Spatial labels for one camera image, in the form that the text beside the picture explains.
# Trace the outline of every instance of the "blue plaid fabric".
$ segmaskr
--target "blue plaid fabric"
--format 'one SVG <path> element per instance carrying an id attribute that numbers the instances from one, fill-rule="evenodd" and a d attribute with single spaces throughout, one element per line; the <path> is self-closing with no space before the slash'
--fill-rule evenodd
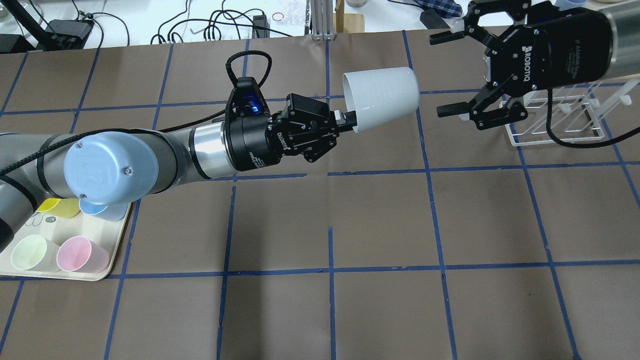
<path id="1" fill-rule="evenodd" d="M 445 19 L 462 16 L 462 6 L 453 0 L 413 0 L 420 6 L 426 6 L 436 11 Z"/>

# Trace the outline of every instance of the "pink cup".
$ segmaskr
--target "pink cup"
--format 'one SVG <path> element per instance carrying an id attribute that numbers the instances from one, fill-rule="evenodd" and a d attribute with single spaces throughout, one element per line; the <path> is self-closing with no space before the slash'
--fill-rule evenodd
<path id="1" fill-rule="evenodd" d="M 64 271 L 96 273 L 109 264 L 109 253 L 84 236 L 74 236 L 60 246 L 56 261 Z"/>

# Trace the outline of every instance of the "white tray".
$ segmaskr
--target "white tray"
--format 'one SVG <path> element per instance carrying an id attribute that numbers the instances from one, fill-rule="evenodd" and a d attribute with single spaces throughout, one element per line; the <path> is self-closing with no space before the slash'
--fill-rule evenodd
<path id="1" fill-rule="evenodd" d="M 120 240 L 124 235 L 124 230 L 131 212 L 131 205 L 127 208 L 127 215 L 117 222 L 101 220 L 84 214 L 82 211 L 73 218 L 52 217 L 45 213 L 35 213 L 27 222 L 15 233 L 13 240 L 2 252 L 0 252 L 0 275 L 28 276 L 28 277 L 49 277 L 51 279 L 72 279 L 84 281 L 98 281 L 105 278 L 113 268 L 116 253 L 120 245 Z M 94 241 L 111 254 L 109 265 L 99 273 L 83 272 L 43 272 L 18 270 L 11 264 L 11 253 L 13 248 L 21 239 L 26 236 L 39 234 L 45 239 L 62 245 L 67 239 L 73 236 L 84 236 Z"/>

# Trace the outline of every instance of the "yellow cup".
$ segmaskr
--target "yellow cup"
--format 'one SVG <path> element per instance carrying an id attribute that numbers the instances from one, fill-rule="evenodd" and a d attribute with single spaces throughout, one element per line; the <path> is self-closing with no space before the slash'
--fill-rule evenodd
<path id="1" fill-rule="evenodd" d="M 38 211 L 55 217 L 72 218 L 80 212 L 80 207 L 78 206 L 78 199 L 56 199 L 52 197 L 44 200 Z"/>

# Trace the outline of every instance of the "blue joint cap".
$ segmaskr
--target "blue joint cap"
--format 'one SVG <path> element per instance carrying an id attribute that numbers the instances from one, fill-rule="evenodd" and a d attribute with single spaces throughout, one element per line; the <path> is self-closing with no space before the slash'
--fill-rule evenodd
<path id="1" fill-rule="evenodd" d="M 64 171 L 77 197 L 95 205 L 121 204 L 151 191 L 158 178 L 158 160 L 144 141 L 110 131 L 71 145 Z"/>

